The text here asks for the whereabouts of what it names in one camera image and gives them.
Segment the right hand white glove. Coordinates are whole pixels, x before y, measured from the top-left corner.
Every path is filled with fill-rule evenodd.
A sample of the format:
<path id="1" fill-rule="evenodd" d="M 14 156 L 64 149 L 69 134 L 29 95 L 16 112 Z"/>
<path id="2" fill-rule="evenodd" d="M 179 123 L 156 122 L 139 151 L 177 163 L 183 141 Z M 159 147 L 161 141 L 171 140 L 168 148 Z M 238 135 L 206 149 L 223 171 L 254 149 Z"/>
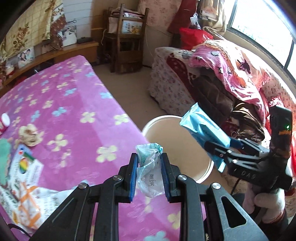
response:
<path id="1" fill-rule="evenodd" d="M 265 208 L 266 213 L 262 217 L 262 222 L 265 224 L 278 222 L 285 213 L 285 191 L 278 188 L 267 193 L 261 191 L 260 187 L 248 183 L 242 206 L 248 214 L 252 214 L 255 207 Z"/>

